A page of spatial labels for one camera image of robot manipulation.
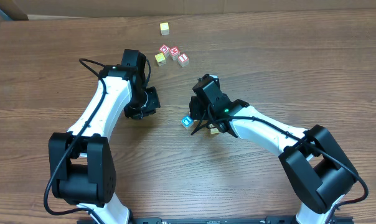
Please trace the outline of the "blue edged wooden block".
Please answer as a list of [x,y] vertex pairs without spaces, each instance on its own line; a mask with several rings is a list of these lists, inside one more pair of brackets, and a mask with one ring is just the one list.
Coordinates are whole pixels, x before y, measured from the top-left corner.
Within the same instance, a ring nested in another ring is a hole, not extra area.
[[181,119],[181,124],[186,129],[189,129],[194,124],[194,120],[189,115],[187,115]]

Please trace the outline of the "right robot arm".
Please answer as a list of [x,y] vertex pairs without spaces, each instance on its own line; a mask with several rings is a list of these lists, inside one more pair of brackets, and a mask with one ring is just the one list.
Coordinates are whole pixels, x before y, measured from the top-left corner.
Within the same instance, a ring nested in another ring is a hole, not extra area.
[[358,172],[328,129],[296,128],[261,114],[243,100],[231,101],[219,79],[206,74],[193,87],[190,117],[196,131],[216,128],[252,141],[276,155],[301,201],[293,223],[330,223]]

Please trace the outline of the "green letter B block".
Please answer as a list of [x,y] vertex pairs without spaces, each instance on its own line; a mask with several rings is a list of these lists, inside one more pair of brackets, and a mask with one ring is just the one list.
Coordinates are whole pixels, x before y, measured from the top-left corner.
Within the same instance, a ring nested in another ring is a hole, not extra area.
[[211,134],[219,134],[219,130],[213,125],[213,124],[210,124],[209,125],[209,131]]

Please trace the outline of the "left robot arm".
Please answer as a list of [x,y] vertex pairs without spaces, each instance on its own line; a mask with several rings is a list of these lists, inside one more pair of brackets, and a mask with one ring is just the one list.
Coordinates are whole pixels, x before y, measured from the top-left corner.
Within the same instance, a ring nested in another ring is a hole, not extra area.
[[134,223],[115,193],[109,140],[121,114],[143,119],[161,105],[155,87],[148,85],[151,66],[145,54],[126,49],[121,63],[100,66],[93,72],[98,87],[86,110],[67,132],[49,139],[44,208],[54,216],[87,212],[94,223]]

